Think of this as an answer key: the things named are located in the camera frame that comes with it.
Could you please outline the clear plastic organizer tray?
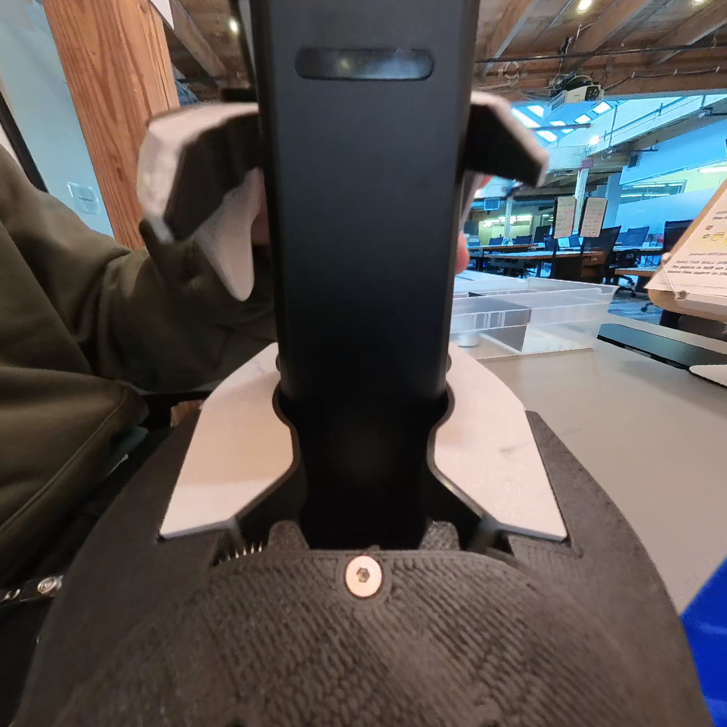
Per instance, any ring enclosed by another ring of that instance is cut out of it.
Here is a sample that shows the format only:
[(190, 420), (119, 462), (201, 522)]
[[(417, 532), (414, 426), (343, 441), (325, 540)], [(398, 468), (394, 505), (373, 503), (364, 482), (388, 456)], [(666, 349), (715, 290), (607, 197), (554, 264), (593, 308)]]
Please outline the clear plastic organizer tray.
[(450, 342), (478, 360), (591, 349), (615, 291), (466, 270), (454, 282)]

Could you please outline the person's olive jacket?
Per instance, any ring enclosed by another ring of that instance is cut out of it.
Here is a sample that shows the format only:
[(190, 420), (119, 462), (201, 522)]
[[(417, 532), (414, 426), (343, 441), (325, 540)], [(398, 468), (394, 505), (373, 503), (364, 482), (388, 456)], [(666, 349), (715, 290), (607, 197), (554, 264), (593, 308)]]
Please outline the person's olive jacket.
[(146, 406), (90, 374), (2, 367), (1, 568), (10, 580), (117, 464)]

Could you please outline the black office chair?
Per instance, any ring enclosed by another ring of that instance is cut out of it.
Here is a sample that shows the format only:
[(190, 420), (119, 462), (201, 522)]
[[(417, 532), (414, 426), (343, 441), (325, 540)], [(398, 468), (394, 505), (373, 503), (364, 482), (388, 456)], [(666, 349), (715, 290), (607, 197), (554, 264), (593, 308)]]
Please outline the black office chair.
[(601, 284), (605, 280), (620, 231), (620, 226), (602, 228), (599, 236), (583, 239), (577, 263), (578, 282)]
[(649, 226), (629, 228), (626, 232), (620, 233), (616, 242), (619, 248), (615, 250), (615, 263), (617, 268), (633, 268), (637, 265), (638, 255), (635, 250), (640, 250), (644, 241), (647, 240)]

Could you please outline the wooden pillar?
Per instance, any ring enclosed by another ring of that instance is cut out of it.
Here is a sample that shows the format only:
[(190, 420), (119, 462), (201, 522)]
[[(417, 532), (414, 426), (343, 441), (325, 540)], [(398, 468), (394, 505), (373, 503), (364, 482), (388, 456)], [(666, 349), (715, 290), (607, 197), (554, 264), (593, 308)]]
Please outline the wooden pillar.
[(149, 120), (179, 107), (162, 16), (148, 1), (42, 5), (115, 240), (143, 248), (138, 153)]

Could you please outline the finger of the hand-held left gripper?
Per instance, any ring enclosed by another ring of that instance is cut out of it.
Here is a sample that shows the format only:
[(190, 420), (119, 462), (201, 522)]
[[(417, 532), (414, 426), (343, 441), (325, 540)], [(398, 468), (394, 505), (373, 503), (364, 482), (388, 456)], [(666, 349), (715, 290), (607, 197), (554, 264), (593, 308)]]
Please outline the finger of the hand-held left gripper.
[(506, 100), (473, 91), (461, 162), (461, 224), (464, 225), (484, 177), (501, 177), (523, 186), (540, 187), (548, 173), (549, 156), (532, 131), (514, 117)]
[(139, 152), (137, 197), (154, 241), (192, 239), (239, 301), (268, 243), (263, 150), (257, 103), (207, 103), (152, 119)]

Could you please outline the ceiling projector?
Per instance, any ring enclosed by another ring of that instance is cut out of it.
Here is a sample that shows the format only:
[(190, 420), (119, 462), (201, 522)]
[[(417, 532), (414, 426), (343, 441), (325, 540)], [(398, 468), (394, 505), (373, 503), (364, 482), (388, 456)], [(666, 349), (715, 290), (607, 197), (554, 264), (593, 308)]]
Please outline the ceiling projector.
[(570, 84), (568, 88), (563, 87), (559, 94), (550, 100), (548, 105), (548, 113), (550, 115), (559, 112), (564, 105), (574, 105), (580, 103), (600, 102), (604, 97), (604, 91), (600, 84), (588, 82), (574, 86)]

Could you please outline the paper sign on stand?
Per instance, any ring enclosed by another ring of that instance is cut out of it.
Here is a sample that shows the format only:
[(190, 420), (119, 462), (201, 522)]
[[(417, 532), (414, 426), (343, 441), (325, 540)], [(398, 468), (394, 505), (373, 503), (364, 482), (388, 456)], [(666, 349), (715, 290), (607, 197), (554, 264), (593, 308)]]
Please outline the paper sign on stand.
[(662, 310), (726, 322), (726, 184), (662, 258), (646, 286)]

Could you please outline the black multiport USB hub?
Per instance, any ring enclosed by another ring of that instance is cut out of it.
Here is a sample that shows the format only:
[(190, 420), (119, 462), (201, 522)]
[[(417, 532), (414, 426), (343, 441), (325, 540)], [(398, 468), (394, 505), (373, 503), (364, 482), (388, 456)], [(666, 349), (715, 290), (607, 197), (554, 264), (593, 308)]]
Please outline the black multiport USB hub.
[(314, 549), (413, 550), (446, 363), (477, 2), (250, 2), (281, 381)]

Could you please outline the blue plastic bin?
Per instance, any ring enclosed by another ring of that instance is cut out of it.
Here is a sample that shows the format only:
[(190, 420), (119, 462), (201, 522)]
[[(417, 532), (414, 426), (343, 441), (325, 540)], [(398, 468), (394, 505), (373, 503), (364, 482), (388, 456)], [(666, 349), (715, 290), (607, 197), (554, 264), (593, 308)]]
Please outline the blue plastic bin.
[(726, 726), (726, 561), (681, 615), (699, 683), (715, 726)]

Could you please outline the wooden office desk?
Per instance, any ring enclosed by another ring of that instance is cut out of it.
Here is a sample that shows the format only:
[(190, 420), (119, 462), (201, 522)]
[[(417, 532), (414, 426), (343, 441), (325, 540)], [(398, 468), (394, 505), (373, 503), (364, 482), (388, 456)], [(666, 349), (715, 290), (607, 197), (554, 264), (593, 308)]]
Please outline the wooden office desk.
[(474, 262), (474, 270), (481, 273), (502, 274), (510, 277), (523, 277), (535, 270), (541, 276), (543, 265), (549, 264), (552, 275), (560, 263), (573, 262), (576, 266), (583, 262), (601, 265), (604, 260), (602, 251), (582, 252), (580, 250), (517, 250), (515, 246), (475, 246), (469, 247), (470, 261)]

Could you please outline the grey desk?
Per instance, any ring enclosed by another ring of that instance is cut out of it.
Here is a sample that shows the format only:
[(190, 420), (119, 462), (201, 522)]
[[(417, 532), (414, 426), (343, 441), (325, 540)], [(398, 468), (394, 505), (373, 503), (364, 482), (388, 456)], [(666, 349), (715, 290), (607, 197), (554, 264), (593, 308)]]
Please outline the grey desk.
[[(604, 323), (725, 355), (725, 342), (606, 314)], [(482, 360), (622, 511), (678, 613), (725, 559), (725, 388), (596, 339)]]

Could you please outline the paper flip chart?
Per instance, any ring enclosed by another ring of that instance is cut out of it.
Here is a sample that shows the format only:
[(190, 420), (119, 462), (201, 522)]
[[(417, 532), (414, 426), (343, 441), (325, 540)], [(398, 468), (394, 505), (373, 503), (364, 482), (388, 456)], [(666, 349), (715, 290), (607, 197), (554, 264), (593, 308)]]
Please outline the paper flip chart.
[(579, 221), (579, 237), (597, 238), (603, 229), (608, 201), (605, 197), (585, 198)]
[(552, 222), (552, 237), (554, 239), (568, 238), (574, 232), (576, 211), (576, 197), (573, 195), (557, 197)]

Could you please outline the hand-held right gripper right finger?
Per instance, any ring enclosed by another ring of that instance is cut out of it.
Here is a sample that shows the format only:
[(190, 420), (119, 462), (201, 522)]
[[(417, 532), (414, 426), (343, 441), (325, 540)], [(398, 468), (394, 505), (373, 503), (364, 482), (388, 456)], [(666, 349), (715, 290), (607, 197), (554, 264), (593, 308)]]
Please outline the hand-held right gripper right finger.
[(428, 453), (434, 474), (495, 532), (565, 542), (524, 405), (469, 353), (450, 345), (448, 354), (448, 409)]

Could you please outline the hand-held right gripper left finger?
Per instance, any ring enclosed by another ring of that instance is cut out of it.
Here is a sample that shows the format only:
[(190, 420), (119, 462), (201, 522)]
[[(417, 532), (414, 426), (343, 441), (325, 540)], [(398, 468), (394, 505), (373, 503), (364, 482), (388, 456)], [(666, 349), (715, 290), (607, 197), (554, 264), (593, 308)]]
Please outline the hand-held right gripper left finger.
[(268, 345), (214, 388), (201, 407), (159, 536), (231, 529), (300, 463), (295, 429), (276, 409), (278, 345)]

